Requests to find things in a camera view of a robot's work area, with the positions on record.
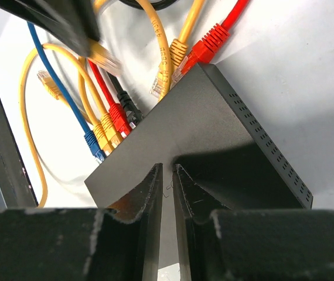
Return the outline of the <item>black TP-Link network switch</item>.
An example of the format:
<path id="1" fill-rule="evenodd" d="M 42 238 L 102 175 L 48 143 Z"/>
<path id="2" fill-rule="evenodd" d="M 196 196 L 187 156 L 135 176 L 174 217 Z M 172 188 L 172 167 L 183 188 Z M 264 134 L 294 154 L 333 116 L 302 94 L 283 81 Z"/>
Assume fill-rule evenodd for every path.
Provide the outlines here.
<path id="1" fill-rule="evenodd" d="M 198 64 L 86 179 L 99 206 L 156 163 L 180 167 L 228 208 L 311 208 L 313 195 L 220 70 Z"/>

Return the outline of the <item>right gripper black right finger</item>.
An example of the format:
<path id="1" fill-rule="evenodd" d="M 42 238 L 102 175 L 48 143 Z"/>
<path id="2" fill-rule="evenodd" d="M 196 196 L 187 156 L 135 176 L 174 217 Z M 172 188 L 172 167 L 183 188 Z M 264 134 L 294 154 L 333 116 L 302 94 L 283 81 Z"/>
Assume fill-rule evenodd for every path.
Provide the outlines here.
<path id="1" fill-rule="evenodd" d="M 334 210 L 234 211 L 173 171 L 182 280 L 334 280 Z"/>

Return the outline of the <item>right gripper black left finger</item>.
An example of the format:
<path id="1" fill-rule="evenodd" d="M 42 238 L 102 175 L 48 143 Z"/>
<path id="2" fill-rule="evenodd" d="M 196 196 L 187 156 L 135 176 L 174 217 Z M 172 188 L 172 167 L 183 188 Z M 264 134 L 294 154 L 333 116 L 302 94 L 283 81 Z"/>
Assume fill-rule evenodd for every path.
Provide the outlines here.
<path id="1" fill-rule="evenodd" d="M 0 211 L 0 280 L 156 280 L 163 167 L 107 208 Z"/>

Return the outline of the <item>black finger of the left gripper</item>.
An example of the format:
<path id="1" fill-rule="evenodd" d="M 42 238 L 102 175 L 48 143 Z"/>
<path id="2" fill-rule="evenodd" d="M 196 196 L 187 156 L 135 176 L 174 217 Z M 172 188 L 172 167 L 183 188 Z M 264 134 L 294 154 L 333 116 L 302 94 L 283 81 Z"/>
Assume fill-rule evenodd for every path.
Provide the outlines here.
<path id="1" fill-rule="evenodd" d="M 98 41 L 100 31 L 91 1 L 20 1 L 35 25 L 56 37 L 83 37 Z"/>
<path id="2" fill-rule="evenodd" d="M 0 1 L 0 9 L 48 31 L 78 55 L 90 56 L 93 39 L 91 1 Z"/>

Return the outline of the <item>yellow ethernet cable printed text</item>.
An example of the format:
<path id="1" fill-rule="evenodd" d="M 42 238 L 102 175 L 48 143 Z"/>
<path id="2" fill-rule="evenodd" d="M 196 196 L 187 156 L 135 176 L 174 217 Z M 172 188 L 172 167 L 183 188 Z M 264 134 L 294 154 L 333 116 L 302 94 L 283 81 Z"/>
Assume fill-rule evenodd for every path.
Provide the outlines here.
<path id="1" fill-rule="evenodd" d="M 158 101 L 161 101 L 169 92 L 172 82 L 172 62 L 168 40 L 166 38 L 163 24 L 151 3 L 145 0 L 139 0 L 137 2 L 148 15 L 159 44 L 161 62 L 156 76 L 156 83 L 152 87 L 151 92 L 153 94 L 158 94 Z"/>

